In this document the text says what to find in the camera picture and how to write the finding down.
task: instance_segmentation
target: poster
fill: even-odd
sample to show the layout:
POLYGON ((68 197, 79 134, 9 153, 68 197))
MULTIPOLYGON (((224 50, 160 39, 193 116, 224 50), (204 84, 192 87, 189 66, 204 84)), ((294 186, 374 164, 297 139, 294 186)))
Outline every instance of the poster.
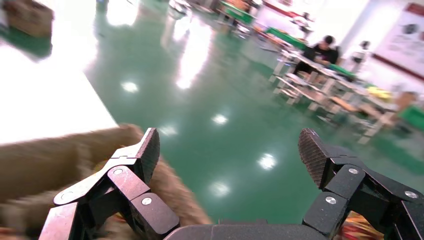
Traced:
POLYGON ((374 52, 386 64, 424 80, 424 6, 410 3, 374 52))

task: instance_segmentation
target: metal screw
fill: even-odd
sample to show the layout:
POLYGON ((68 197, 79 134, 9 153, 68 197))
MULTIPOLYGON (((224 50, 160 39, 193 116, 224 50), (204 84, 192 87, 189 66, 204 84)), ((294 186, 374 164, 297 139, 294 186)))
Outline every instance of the metal screw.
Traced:
POLYGON ((411 191, 405 191, 405 194, 406 194, 408 197, 412 198, 412 199, 417 199, 417 198, 418 198, 418 195, 417 195, 417 194, 415 194, 415 193, 413 193, 413 192, 411 192, 411 191))
POLYGON ((116 169, 115 171, 113 171, 113 174, 115 174, 115 175, 119 175, 119 174, 121 174, 123 172, 123 170, 122 169, 120 169, 120 168, 118 168, 118 169, 116 169))
POLYGON ((356 170, 355 168, 349 168, 349 172, 351 174, 358 174, 358 170, 356 170))
POLYGON ((141 203, 143 205, 149 205, 152 203, 152 199, 150 197, 146 197, 145 199, 141 200, 141 203))
POLYGON ((327 201, 327 203, 329 203, 329 204, 336 204, 336 203, 337 203, 336 199, 335 199, 334 197, 332 197, 332 196, 328 196, 328 197, 326 197, 326 198, 325 198, 325 200, 326 200, 326 201, 327 201))

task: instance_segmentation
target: white tabletop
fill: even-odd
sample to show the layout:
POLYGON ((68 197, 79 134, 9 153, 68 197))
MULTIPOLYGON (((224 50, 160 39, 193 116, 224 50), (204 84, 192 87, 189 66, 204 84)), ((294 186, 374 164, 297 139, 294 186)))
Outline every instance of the white tabletop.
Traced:
POLYGON ((116 127, 81 72, 34 62, 0 39, 0 144, 116 127))

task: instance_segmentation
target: black hair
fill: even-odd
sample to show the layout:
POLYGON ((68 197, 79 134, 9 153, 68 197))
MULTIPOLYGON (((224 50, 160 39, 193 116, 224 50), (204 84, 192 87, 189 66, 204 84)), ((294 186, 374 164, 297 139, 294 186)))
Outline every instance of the black hair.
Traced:
POLYGON ((304 12, 304 13, 303 13, 303 17, 304 17, 306 20, 309 20, 309 13, 304 12))
POLYGON ((370 46, 370 41, 362 41, 362 42, 360 43, 360 46, 361 46, 363 49, 368 50, 368 47, 370 46))
POLYGON ((326 42, 328 45, 331 45, 334 42, 334 37, 327 35, 324 37, 324 42, 326 42))

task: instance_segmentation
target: cardboard box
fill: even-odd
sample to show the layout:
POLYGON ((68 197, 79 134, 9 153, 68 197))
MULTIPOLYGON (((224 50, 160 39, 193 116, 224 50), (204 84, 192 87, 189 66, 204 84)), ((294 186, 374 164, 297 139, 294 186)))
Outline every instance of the cardboard box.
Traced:
POLYGON ((33 37, 52 35, 53 11, 33 0, 6 0, 4 9, 11 27, 33 37))

